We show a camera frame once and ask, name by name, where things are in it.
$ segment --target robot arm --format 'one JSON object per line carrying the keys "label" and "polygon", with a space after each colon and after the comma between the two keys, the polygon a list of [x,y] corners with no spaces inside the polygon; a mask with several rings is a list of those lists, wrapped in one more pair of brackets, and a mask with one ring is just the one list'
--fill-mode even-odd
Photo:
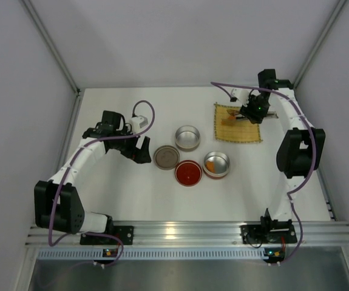
{"label": "robot arm", "polygon": [[93,165],[110,149],[119,150],[123,156],[137,164],[151,162],[150,138],[144,137],[142,146],[138,149],[137,142],[140,137],[132,137],[147,124],[144,116],[133,116],[130,120],[130,127],[134,129],[132,131],[125,124],[123,115],[104,111],[101,122],[98,122],[95,128],[89,128],[84,132],[77,149],[65,165],[48,181],[39,181],[36,184],[34,189],[36,225],[49,228],[53,200],[59,185],[62,184],[53,229],[71,234],[83,232],[112,234],[114,228],[112,218],[84,211],[77,189]]}
{"label": "robot arm", "polygon": [[291,218],[290,198],[286,193],[297,188],[310,172],[313,158],[313,143],[309,129],[312,131],[316,146],[316,170],[320,163],[322,149],[325,141],[325,132],[315,129],[310,124],[299,107],[294,96],[293,85],[289,80],[276,78],[274,69],[266,69],[258,74],[260,89],[259,95],[250,94],[241,100],[243,106],[240,113],[252,123],[262,123],[267,116],[269,107],[276,111],[282,125],[285,137],[278,149],[276,162],[281,177],[276,194],[269,206],[269,214],[273,218],[288,220]]}

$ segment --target open tin lid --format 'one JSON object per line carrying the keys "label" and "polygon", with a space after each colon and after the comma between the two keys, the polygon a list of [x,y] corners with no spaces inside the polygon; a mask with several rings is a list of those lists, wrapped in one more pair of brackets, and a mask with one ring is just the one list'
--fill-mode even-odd
{"label": "open tin lid", "polygon": [[180,152],[171,145],[163,145],[154,153],[154,163],[162,170],[171,170],[180,162]]}

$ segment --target metal tin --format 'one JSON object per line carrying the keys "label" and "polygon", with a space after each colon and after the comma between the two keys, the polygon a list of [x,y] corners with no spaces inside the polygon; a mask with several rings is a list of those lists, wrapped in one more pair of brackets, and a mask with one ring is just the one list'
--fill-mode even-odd
{"label": "metal tin", "polygon": [[194,150],[200,144],[200,132],[191,125],[181,126],[175,132],[175,144],[180,150]]}
{"label": "metal tin", "polygon": [[[208,170],[207,162],[213,162],[214,173]],[[229,157],[221,152],[210,152],[204,157],[203,170],[212,179],[222,179],[229,173]]]}
{"label": "metal tin", "polygon": [[190,187],[200,182],[203,170],[197,162],[187,159],[175,167],[174,175],[178,183],[182,186]]}
{"label": "metal tin", "polygon": [[163,145],[154,153],[154,163],[162,170],[171,170],[180,162],[180,152],[171,145]]}

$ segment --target tin lid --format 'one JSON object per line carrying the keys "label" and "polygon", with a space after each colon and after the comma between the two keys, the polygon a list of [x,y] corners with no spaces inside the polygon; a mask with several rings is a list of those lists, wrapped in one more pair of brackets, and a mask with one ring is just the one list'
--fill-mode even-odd
{"label": "tin lid", "polygon": [[196,185],[203,175],[201,166],[190,159],[182,161],[175,168],[175,178],[183,186]]}
{"label": "tin lid", "polygon": [[154,163],[162,170],[171,170],[180,162],[180,153],[171,145],[163,145],[154,153]]}

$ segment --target metal frame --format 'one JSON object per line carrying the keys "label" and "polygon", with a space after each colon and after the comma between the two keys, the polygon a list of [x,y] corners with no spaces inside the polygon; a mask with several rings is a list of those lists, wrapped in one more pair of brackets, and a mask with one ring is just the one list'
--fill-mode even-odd
{"label": "metal frame", "polygon": [[301,83],[302,78],[305,76],[310,65],[312,64],[313,60],[317,56],[318,52],[320,51],[322,45],[327,40],[327,36],[330,34],[331,29],[334,27],[334,24],[336,23],[337,19],[339,18],[340,14],[343,11],[343,8],[345,7],[345,5],[347,4],[348,1],[349,0],[338,0],[337,1],[331,14],[329,15],[327,21],[325,22],[325,25],[322,28],[319,36],[317,37],[316,41],[314,42],[314,45],[312,46],[311,50],[309,51],[309,54],[307,55],[303,64],[301,65],[300,69],[298,70],[297,76],[293,79],[294,88],[297,88],[299,86],[299,84]]}
{"label": "metal frame", "polygon": [[[63,141],[62,151],[59,154],[57,168],[60,168],[64,164],[69,151],[83,93],[78,88],[31,0],[19,1],[76,94],[66,137]],[[295,87],[299,85],[306,74],[347,2],[348,0],[338,0],[336,3],[294,79]],[[326,193],[326,185],[322,183],[322,186]],[[259,250],[249,249],[248,245],[242,243],[240,226],[247,224],[247,222],[118,221],[115,224],[133,225],[135,227],[134,244],[125,248],[125,256],[122,259],[260,259],[263,257],[264,248]],[[294,223],[294,226],[299,231],[297,223]],[[342,247],[349,271],[348,222],[304,222],[303,231],[305,236],[302,247]],[[59,237],[61,233],[54,232],[53,235]],[[19,277],[16,280],[14,290],[27,290],[29,288],[37,259],[101,258],[102,249],[105,246],[81,246],[79,240],[80,238],[77,235],[67,236],[60,242],[58,248],[49,248],[47,245],[47,230],[37,228],[37,226],[31,227],[25,246],[24,261],[19,270]]]}
{"label": "metal frame", "polygon": [[[128,248],[248,248],[244,244],[240,226],[259,224],[259,222],[172,222],[172,221],[115,221],[116,226],[134,226],[134,240]],[[299,226],[293,223],[297,236]],[[349,223],[343,221],[303,222],[303,247],[349,246]],[[47,229],[33,225],[26,241],[27,248],[47,247]],[[62,232],[53,232],[53,239],[59,238]],[[59,244],[59,247],[94,248],[81,246],[79,235],[69,235]],[[280,244],[268,244],[270,247],[280,247]],[[111,246],[98,246],[103,249]]]}
{"label": "metal frame", "polygon": [[70,85],[70,88],[72,88],[73,92],[75,92],[75,94],[78,95],[80,92],[80,89],[78,88],[75,80],[73,79],[72,74],[70,73],[64,60],[62,59],[61,54],[59,53],[52,38],[50,37],[49,33],[47,32],[47,29],[46,29],[45,25],[43,24],[41,18],[39,17],[39,14],[35,10],[35,7],[32,4],[31,0],[19,0],[19,1],[22,4],[22,6],[23,6],[24,10],[26,11],[27,15],[29,16],[29,18],[32,20],[33,25],[37,29],[39,35],[42,37],[46,47],[48,48],[49,52],[53,56],[55,62],[58,64],[59,69],[64,74],[67,82]]}

